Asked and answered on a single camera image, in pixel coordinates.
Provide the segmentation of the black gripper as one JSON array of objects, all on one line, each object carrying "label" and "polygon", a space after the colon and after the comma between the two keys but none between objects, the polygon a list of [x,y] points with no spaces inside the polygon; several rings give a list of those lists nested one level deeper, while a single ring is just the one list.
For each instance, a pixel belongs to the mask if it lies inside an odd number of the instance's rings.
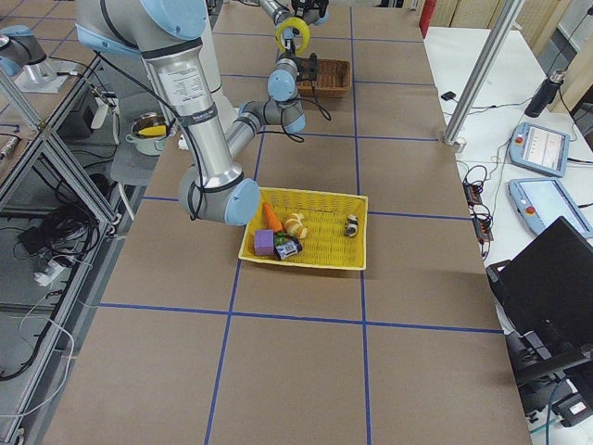
[{"label": "black gripper", "polygon": [[295,16],[306,23],[323,23],[329,6],[328,0],[292,0]]},{"label": "black gripper", "polygon": [[276,67],[280,68],[281,66],[290,66],[293,70],[299,70],[300,58],[293,53],[296,51],[296,45],[293,39],[286,40],[286,48],[288,51],[282,52],[276,58]]}]

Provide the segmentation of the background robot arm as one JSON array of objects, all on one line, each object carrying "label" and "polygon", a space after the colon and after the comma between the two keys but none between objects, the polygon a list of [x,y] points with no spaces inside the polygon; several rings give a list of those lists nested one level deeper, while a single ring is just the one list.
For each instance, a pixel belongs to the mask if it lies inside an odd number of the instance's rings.
[{"label": "background robot arm", "polygon": [[66,81],[25,25],[1,30],[1,69],[24,93],[57,94]]}]

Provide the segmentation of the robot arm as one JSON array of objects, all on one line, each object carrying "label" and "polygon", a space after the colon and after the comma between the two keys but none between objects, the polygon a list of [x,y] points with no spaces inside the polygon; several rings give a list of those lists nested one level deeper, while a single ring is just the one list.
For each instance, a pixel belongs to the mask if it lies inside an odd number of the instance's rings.
[{"label": "robot arm", "polygon": [[257,1],[272,19],[281,50],[268,80],[268,99],[233,109],[221,90],[208,7],[204,1],[80,1],[76,28],[83,45],[139,57],[156,99],[180,125],[194,163],[179,186],[190,218],[243,226],[256,214],[258,184],[235,157],[265,125],[289,134],[305,127],[297,80],[298,56],[320,13],[300,4]]},{"label": "robot arm", "polygon": [[294,0],[290,1],[288,6],[273,0],[259,0],[255,4],[266,12],[275,25],[280,25],[292,17],[302,19],[308,25],[321,25],[328,18],[327,0]]}]

